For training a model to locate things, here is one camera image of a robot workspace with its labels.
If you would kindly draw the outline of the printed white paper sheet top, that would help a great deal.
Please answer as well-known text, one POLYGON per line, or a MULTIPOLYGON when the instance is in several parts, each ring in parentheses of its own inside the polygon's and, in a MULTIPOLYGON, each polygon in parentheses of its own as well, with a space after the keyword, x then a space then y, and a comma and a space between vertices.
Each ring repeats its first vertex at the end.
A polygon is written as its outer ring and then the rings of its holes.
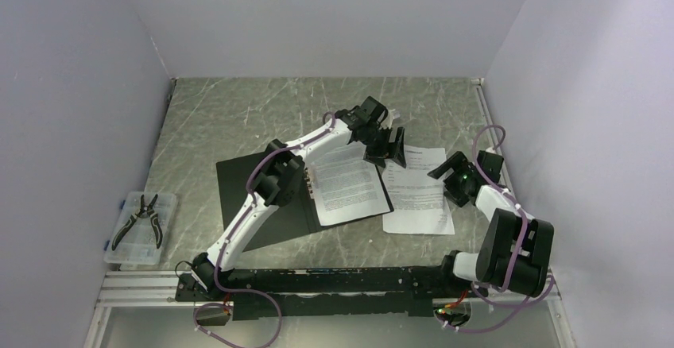
POLYGON ((363 160, 366 147, 352 143, 316 162, 316 213, 322 227, 393 212, 378 167, 363 160))

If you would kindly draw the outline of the printed white paper sheet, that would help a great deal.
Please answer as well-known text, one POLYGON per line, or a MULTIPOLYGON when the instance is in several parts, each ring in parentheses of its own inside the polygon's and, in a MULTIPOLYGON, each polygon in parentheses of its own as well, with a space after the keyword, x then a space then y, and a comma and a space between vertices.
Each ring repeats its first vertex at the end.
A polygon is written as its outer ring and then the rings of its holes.
POLYGON ((316 213, 322 227, 393 212, 378 167, 363 160, 366 147, 352 143, 316 162, 316 213))
POLYGON ((405 147, 406 168, 386 163, 382 178, 393 212, 382 216, 387 234, 453 235, 451 212, 441 180, 428 176, 446 160, 444 148, 405 147))

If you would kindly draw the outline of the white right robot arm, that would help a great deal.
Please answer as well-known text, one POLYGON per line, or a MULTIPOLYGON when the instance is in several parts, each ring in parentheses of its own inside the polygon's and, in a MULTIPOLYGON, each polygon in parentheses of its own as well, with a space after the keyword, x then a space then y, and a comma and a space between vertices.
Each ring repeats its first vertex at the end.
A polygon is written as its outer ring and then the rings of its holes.
POLYGON ((538 297, 547 282, 554 227, 523 210, 500 185, 504 159, 478 151, 474 161, 457 152, 428 172, 441 180, 444 196, 458 207, 474 205, 489 221, 478 252, 451 251, 440 266, 438 285, 457 296, 474 284, 538 297))

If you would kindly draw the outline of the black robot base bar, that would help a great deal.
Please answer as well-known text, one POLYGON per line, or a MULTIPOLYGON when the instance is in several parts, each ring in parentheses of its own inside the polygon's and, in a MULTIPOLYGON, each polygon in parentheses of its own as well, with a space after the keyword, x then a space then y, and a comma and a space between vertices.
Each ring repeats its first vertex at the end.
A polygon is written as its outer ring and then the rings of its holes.
POLYGON ((442 301, 469 295, 470 284, 441 266, 351 269, 236 269, 234 294, 206 292, 189 273, 179 277, 179 303, 228 300, 236 321, 283 316, 405 314, 430 317, 442 301))

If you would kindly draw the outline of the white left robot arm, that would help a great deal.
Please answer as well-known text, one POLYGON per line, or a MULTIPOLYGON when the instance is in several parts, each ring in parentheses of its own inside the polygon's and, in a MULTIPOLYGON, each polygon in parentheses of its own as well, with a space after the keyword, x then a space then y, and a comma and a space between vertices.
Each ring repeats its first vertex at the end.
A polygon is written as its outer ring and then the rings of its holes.
POLYGON ((369 96, 359 106, 327 112, 322 125, 294 141, 271 141, 247 178, 246 197, 223 234, 192 261, 191 276, 208 300, 222 298, 228 276, 243 249, 265 221, 288 205, 306 184, 306 167, 333 150, 358 142, 364 161, 384 168, 386 161, 406 166, 405 130, 393 128, 389 110, 369 96))

